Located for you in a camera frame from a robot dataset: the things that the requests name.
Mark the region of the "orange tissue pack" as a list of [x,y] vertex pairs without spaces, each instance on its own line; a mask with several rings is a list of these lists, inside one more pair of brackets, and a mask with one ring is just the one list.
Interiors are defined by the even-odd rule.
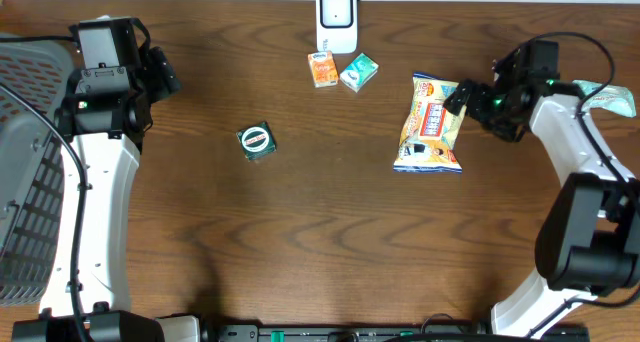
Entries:
[[335,86],[339,81],[338,71],[331,51],[311,53],[307,56],[314,86]]

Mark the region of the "yellow chips bag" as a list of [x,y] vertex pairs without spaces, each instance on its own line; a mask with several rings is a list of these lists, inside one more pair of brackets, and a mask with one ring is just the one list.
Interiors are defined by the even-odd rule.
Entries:
[[454,145],[465,109],[455,115],[444,107],[458,84],[423,72],[414,72],[412,81],[412,104],[401,130],[393,170],[460,174],[462,167],[454,155]]

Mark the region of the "teal tissue pack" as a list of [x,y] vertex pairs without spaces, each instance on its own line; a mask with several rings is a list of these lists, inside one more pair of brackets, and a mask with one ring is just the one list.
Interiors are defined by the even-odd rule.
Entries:
[[358,55],[340,74],[340,81],[358,92],[377,72],[379,65],[364,53]]

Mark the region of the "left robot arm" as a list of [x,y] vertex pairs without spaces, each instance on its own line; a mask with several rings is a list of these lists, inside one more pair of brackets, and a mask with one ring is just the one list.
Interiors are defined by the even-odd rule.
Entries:
[[181,88],[135,17],[104,16],[68,36],[1,39],[1,301],[37,302],[15,341],[208,341],[191,314],[134,314],[126,269],[130,193],[151,107]]

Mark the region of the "dark green small box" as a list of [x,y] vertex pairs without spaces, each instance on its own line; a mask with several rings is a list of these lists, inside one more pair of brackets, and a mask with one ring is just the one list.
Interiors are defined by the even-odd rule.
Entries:
[[272,154],[277,150],[277,144],[266,121],[249,126],[236,133],[244,156],[253,161]]

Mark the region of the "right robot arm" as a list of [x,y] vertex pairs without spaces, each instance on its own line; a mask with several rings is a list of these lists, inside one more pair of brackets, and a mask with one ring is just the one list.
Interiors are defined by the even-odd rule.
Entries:
[[639,180],[594,124],[586,107],[594,95],[561,81],[557,36],[522,43],[495,62],[493,85],[463,80],[444,102],[505,141],[536,136],[561,184],[535,268],[491,308],[491,335],[539,339],[581,306],[618,309],[639,298]]

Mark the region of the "light green snack packet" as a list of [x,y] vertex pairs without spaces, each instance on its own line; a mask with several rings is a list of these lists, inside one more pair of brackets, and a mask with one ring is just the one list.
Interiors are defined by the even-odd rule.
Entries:
[[617,115],[634,118],[636,107],[633,94],[625,87],[609,85],[586,101],[582,107],[583,112],[600,108]]

